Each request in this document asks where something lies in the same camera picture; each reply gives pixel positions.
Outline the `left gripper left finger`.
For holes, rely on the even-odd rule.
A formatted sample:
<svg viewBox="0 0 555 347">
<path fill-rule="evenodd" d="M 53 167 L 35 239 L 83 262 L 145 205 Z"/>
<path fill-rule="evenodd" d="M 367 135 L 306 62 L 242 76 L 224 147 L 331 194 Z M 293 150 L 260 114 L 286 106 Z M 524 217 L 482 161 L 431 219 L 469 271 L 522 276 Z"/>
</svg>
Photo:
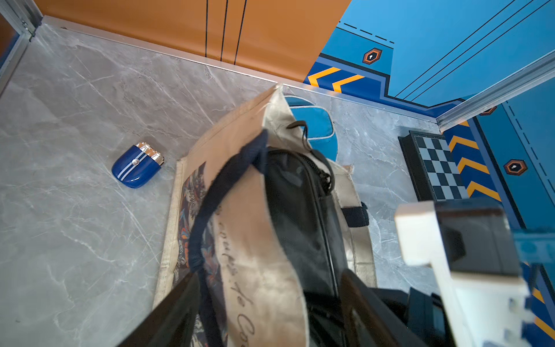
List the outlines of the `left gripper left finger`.
<svg viewBox="0 0 555 347">
<path fill-rule="evenodd" d="M 120 345 L 189 346 L 199 303 L 199 279 L 190 273 Z"/>
</svg>

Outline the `blue paddle case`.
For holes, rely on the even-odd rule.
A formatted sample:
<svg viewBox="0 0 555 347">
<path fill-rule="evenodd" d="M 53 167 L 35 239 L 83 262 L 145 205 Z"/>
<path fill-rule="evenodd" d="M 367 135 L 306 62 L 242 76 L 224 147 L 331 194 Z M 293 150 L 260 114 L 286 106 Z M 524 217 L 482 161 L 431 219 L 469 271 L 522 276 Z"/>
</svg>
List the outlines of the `blue paddle case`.
<svg viewBox="0 0 555 347">
<path fill-rule="evenodd" d="M 338 138 L 329 112 L 295 95 L 286 95 L 285 100 L 295 119 L 305 121 L 308 125 L 308 141 L 313 149 L 318 150 L 327 159 L 336 161 Z"/>
</svg>

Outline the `cream canvas tote bag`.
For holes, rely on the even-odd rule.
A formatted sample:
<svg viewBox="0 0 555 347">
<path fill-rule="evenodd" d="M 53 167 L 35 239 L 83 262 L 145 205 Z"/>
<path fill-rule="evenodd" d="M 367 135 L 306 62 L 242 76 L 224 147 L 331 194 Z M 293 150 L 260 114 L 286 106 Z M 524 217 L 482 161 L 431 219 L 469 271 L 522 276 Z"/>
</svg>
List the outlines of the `cream canvas tote bag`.
<svg viewBox="0 0 555 347">
<path fill-rule="evenodd" d="M 307 152 L 302 129 L 287 128 L 294 121 L 275 85 L 225 115 L 176 164 L 153 309 L 186 275 L 197 274 L 190 346 L 348 345 L 340 291 L 338 298 L 303 291 L 267 204 L 269 150 Z M 367 207 L 351 170 L 329 162 L 347 269 L 374 286 Z"/>
</svg>

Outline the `black clear paddle case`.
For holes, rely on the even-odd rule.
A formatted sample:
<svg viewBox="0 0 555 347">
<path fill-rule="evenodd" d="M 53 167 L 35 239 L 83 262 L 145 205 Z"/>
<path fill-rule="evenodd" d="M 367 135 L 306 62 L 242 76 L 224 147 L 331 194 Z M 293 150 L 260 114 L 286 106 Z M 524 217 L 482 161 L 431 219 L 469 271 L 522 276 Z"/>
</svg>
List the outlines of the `black clear paddle case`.
<svg viewBox="0 0 555 347">
<path fill-rule="evenodd" d="M 348 264 L 332 196 L 335 175 L 329 160 L 309 147 L 305 121 L 287 128 L 302 129 L 307 152 L 269 150 L 264 181 L 271 220 L 303 291 L 338 298 L 341 273 Z"/>
</svg>

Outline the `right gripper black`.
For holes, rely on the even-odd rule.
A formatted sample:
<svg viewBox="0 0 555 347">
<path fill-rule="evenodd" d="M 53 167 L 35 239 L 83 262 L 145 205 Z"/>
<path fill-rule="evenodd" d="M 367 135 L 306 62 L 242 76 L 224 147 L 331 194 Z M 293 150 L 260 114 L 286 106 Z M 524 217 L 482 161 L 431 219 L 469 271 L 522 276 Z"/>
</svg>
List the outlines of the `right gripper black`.
<svg viewBox="0 0 555 347">
<path fill-rule="evenodd" d="M 394 289 L 372 290 L 427 346 L 447 345 L 447 315 L 439 295 L 427 295 L 414 288 L 408 293 Z"/>
</svg>

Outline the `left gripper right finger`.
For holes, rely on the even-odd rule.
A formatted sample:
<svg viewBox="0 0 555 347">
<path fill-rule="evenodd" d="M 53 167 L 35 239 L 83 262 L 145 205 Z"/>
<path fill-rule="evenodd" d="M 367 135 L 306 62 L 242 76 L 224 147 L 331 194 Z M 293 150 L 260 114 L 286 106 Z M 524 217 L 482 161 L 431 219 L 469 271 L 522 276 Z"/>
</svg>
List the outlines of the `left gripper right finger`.
<svg viewBox="0 0 555 347">
<path fill-rule="evenodd" d="M 349 346 L 426 345 L 353 271 L 343 271 L 339 291 Z"/>
</svg>

